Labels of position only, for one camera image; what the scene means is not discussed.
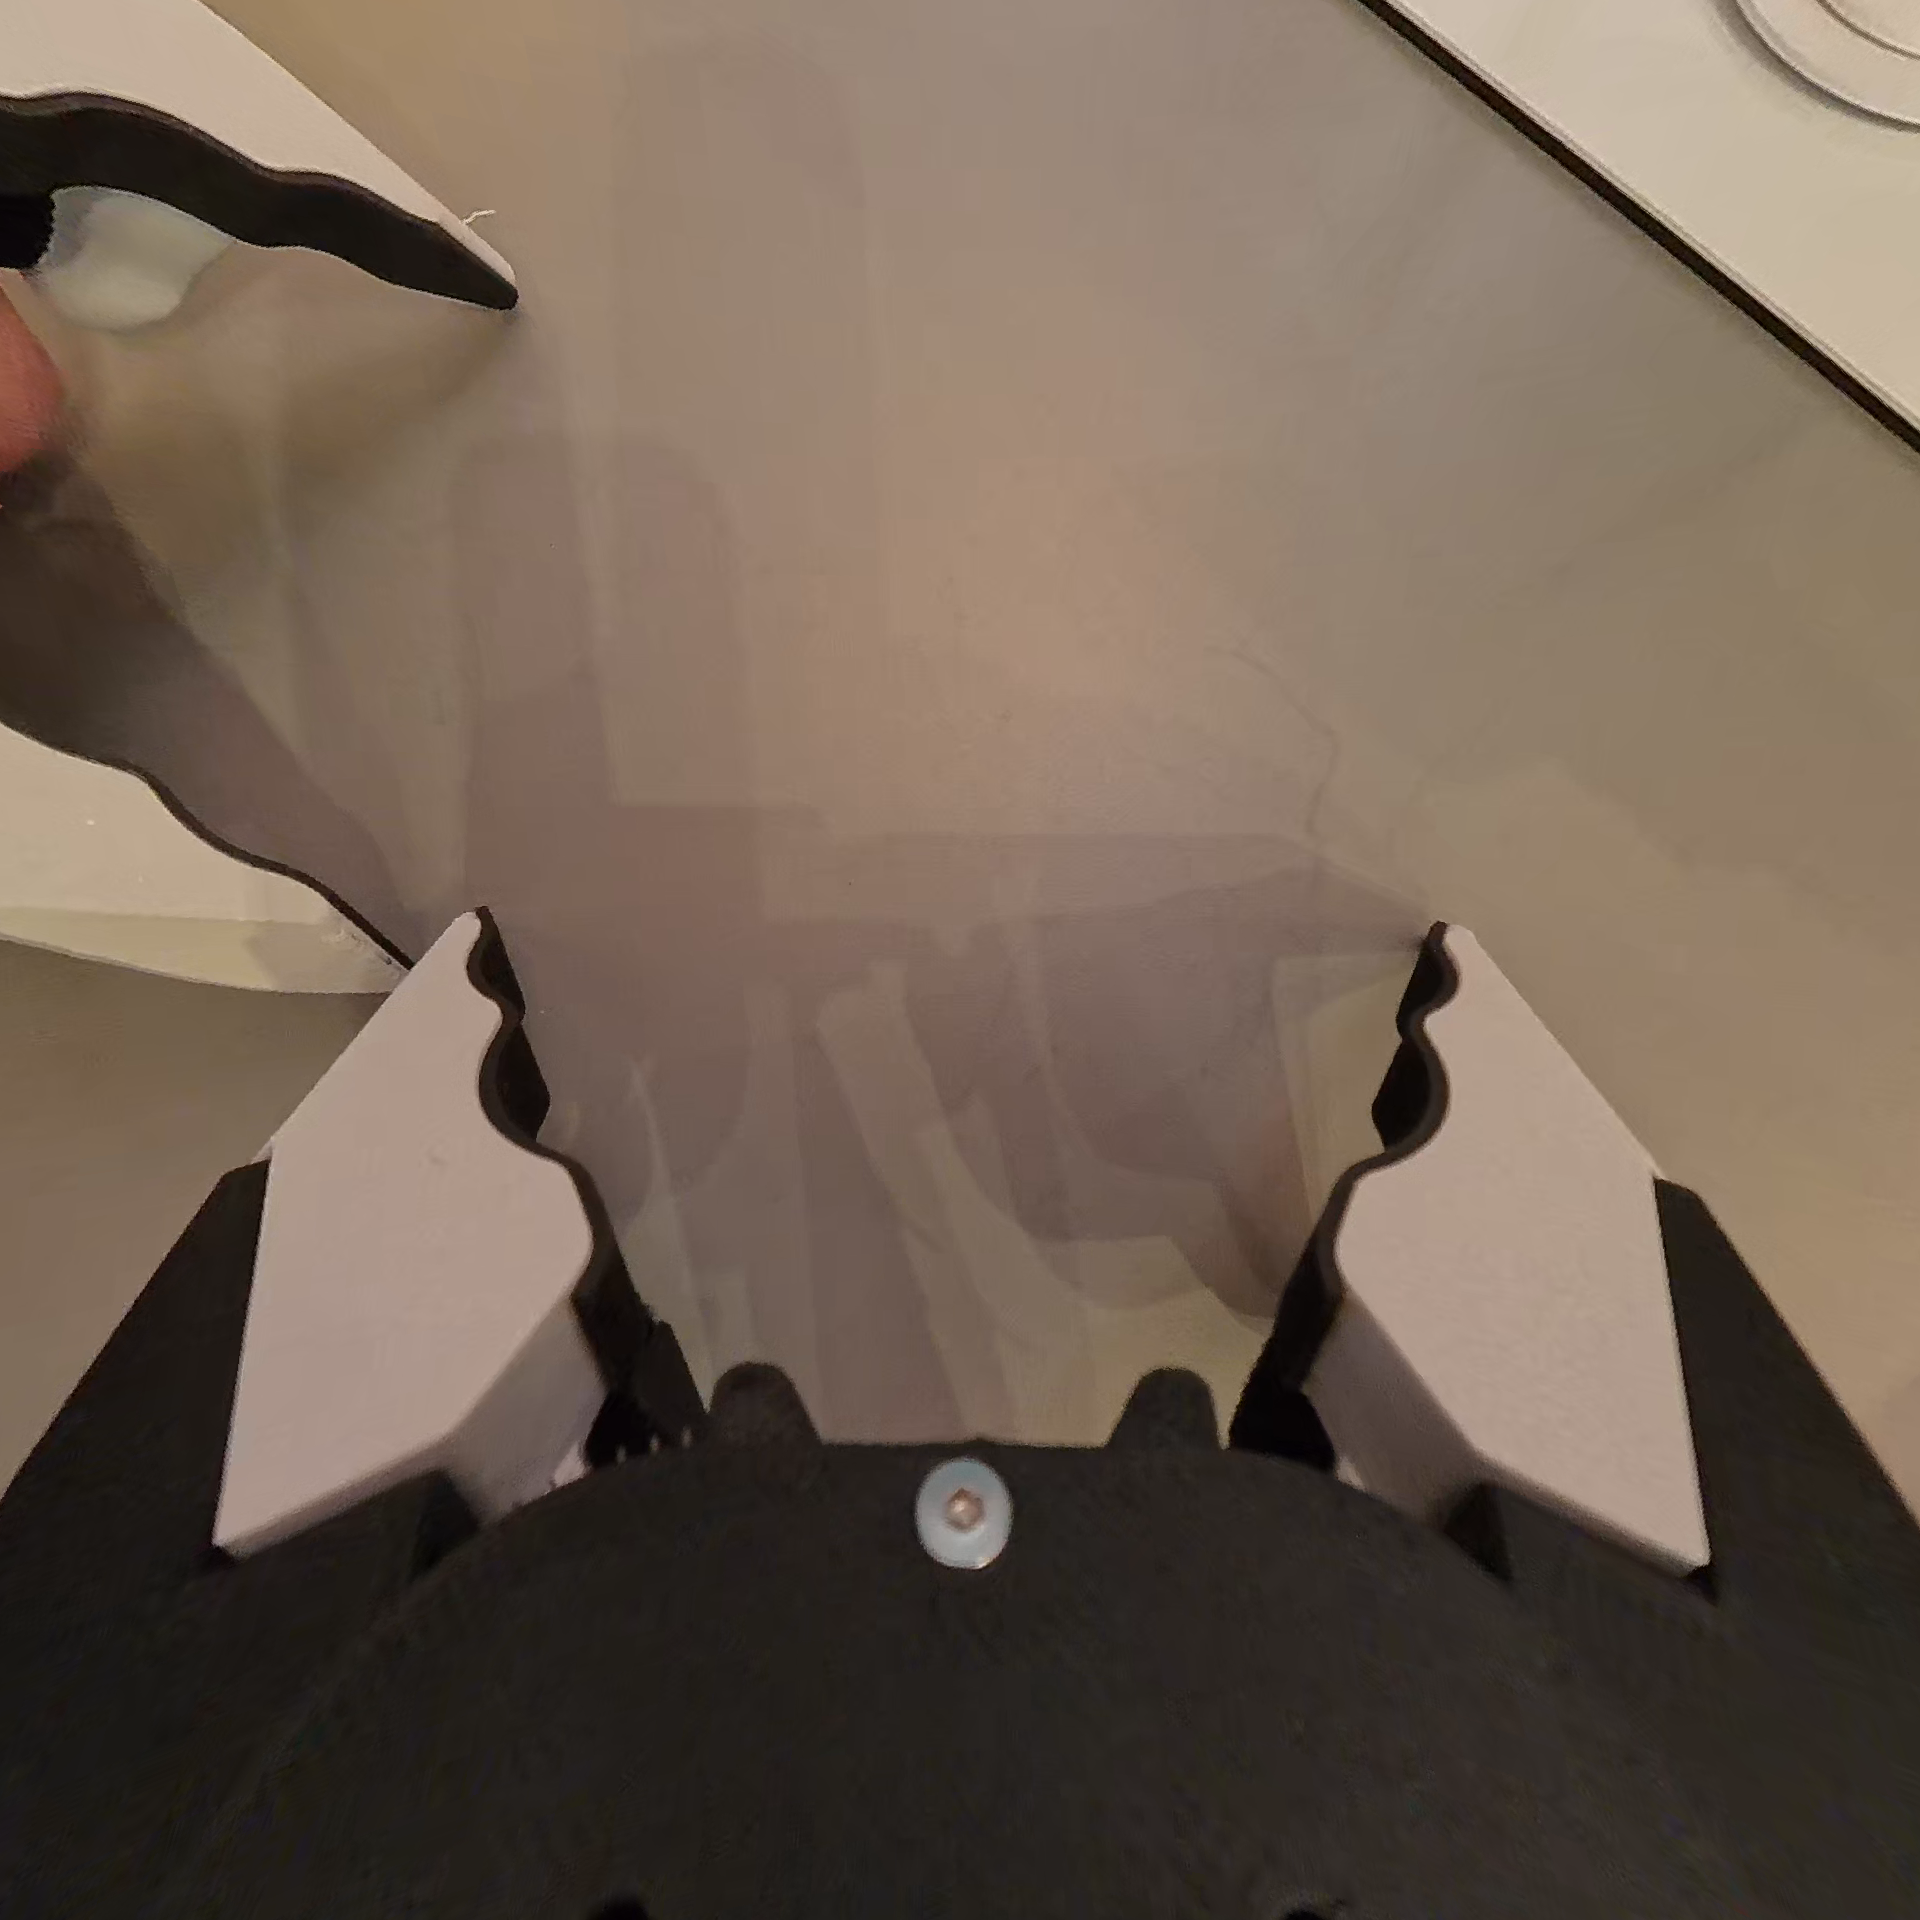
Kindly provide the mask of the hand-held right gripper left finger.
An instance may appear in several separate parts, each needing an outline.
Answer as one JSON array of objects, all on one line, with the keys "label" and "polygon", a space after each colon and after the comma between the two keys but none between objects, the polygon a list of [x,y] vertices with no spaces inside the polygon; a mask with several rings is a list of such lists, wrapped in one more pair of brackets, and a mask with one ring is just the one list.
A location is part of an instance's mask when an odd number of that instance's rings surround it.
[{"label": "hand-held right gripper left finger", "polygon": [[481,1522],[542,1500],[608,1388],[608,1239],[542,1152],[493,917],[446,924],[275,1130],[211,1546],[250,1558],[418,1476]]}]

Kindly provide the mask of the white round disc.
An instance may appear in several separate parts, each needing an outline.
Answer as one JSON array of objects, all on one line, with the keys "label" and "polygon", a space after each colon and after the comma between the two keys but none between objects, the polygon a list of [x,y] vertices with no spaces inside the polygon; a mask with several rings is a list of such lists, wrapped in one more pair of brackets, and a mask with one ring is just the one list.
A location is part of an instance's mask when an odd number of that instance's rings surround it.
[{"label": "white round disc", "polygon": [[1917,3],[1739,3],[1739,12],[1818,93],[1917,129]]}]

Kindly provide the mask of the person's left hand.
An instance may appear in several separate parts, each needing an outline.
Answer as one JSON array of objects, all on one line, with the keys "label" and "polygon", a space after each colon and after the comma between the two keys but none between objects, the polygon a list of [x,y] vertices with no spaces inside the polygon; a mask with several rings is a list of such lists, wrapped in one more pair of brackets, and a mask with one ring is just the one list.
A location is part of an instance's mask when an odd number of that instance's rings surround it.
[{"label": "person's left hand", "polygon": [[62,420],[58,366],[4,285],[4,475],[48,454],[62,437]]}]

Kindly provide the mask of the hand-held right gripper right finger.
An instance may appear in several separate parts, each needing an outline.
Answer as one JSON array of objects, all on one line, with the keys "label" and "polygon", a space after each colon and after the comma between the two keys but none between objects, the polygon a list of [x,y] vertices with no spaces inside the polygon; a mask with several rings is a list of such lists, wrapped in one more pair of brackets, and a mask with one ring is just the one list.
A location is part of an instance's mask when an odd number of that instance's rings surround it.
[{"label": "hand-held right gripper right finger", "polygon": [[1658,1165],[1484,945],[1428,924],[1228,1445],[1439,1522],[1483,1488],[1712,1561]]}]

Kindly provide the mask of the white flat board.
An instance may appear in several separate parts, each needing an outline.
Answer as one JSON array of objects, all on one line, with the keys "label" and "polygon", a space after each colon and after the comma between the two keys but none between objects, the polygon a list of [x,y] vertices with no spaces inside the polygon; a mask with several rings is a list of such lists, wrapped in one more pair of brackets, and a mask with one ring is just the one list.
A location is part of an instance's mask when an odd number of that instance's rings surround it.
[{"label": "white flat board", "polygon": [[1739,3],[1369,3],[1428,64],[1917,444],[1917,129]]}]

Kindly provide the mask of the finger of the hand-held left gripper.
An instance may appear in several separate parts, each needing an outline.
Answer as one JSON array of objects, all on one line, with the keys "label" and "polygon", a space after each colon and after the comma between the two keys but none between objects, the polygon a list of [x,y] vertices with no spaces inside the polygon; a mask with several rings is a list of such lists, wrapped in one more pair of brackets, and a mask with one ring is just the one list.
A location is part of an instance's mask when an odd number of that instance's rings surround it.
[{"label": "finger of the hand-held left gripper", "polygon": [[205,3],[4,3],[4,268],[159,322],[229,242],[513,311],[508,261]]},{"label": "finger of the hand-held left gripper", "polygon": [[10,728],[4,941],[275,994],[385,994],[407,970],[316,883],[211,841],[147,777]]}]

